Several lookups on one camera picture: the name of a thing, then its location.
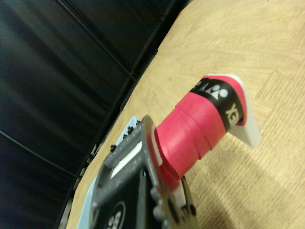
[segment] black label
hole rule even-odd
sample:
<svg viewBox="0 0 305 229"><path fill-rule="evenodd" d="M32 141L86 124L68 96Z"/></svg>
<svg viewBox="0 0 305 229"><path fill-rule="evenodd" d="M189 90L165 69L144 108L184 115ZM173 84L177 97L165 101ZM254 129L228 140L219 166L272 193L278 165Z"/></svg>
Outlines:
<svg viewBox="0 0 305 229"><path fill-rule="evenodd" d="M242 121L244 111L234 89L225 81L203 78L191 92L210 100L218 110L226 131Z"/></svg>
<svg viewBox="0 0 305 229"><path fill-rule="evenodd" d="M125 210L125 203L118 202L112 209L104 229L121 229L125 219Z"/></svg>

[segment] dark fabric wall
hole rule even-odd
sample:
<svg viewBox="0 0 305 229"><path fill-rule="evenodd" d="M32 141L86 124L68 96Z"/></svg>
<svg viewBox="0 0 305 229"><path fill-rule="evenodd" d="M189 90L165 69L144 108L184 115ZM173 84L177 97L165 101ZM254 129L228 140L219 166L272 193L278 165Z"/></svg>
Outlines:
<svg viewBox="0 0 305 229"><path fill-rule="evenodd" d="M176 2L0 0L0 228L58 227Z"/></svg>

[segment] light wood surface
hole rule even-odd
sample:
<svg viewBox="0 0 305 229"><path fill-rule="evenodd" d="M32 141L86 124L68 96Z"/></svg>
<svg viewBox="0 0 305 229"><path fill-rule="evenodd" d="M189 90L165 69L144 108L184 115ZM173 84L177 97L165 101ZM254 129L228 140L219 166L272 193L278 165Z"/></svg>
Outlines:
<svg viewBox="0 0 305 229"><path fill-rule="evenodd" d="M263 137L227 134L186 174L199 228L305 229L305 1L195 0L179 15L75 194L87 190L133 115L155 125L209 73L242 78Z"/></svg>

